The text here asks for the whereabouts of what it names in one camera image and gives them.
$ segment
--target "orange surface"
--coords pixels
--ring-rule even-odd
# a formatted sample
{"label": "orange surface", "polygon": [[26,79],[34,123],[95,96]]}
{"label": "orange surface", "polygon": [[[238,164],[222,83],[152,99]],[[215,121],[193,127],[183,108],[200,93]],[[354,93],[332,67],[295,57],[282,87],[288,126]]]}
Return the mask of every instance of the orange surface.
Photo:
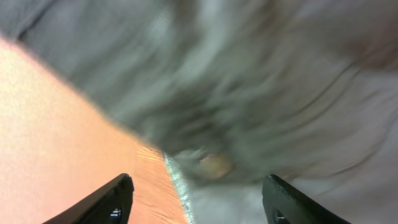
{"label": "orange surface", "polygon": [[0,222],[42,223],[123,172],[130,223],[186,223],[158,153],[0,40]]}

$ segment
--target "wooden table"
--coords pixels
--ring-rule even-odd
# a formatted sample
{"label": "wooden table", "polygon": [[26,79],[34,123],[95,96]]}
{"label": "wooden table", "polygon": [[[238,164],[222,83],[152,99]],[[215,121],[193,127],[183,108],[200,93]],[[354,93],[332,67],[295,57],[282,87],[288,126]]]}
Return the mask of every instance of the wooden table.
{"label": "wooden table", "polygon": [[42,223],[123,172],[136,188],[130,223],[186,223],[159,153],[0,40],[2,223]]}

